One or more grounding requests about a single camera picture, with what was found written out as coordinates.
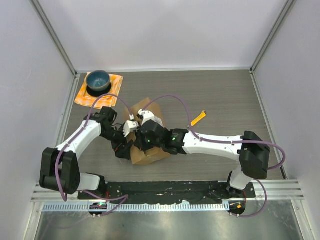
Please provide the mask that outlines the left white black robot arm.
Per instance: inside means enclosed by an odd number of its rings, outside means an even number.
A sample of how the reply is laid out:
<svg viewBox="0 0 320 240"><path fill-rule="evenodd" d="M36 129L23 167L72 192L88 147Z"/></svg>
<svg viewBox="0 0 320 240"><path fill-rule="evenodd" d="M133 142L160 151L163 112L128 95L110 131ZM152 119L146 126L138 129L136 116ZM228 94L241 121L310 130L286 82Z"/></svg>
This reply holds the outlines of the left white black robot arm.
<svg viewBox="0 0 320 240"><path fill-rule="evenodd" d="M127 141L127 136L135 131L139 124L134 120L134 116L130 115L120 128L116 128L114 122L117 116L117 112L111 107L89 113L67 140L55 148L46 148L41 158L40 187L62 192L64 197L86 191L93 198L102 199L107 194L105 178L98 174L81 173L79 159L92 141L99 137L111 142L118 158L131 158L133 141Z"/></svg>

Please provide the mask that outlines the yellow utility knife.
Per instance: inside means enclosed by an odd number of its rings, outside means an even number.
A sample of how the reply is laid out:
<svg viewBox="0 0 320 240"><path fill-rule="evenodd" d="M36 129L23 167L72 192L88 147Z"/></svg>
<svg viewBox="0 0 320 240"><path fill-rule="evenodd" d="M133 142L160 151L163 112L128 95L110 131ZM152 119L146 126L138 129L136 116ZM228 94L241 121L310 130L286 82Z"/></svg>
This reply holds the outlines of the yellow utility knife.
<svg viewBox="0 0 320 240"><path fill-rule="evenodd" d="M194 127L197 125L201 120L203 120L207 116L207 113L205 110L203 110L194 120L191 121L191 123L187 126L188 128Z"/></svg>

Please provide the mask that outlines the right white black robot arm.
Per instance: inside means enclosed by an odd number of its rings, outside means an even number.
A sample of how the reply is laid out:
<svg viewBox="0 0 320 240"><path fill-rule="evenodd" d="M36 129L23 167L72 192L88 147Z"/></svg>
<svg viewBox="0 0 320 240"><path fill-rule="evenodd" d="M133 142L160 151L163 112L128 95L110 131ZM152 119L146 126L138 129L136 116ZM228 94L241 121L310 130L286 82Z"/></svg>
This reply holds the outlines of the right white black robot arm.
<svg viewBox="0 0 320 240"><path fill-rule="evenodd" d="M233 198L241 195L252 180L265 180L268 175L270 148L252 131L236 136L205 135L187 129L168 130L148 120L138 127L135 136L135 146L144 152L160 148L170 155L205 154L238 162L225 186Z"/></svg>

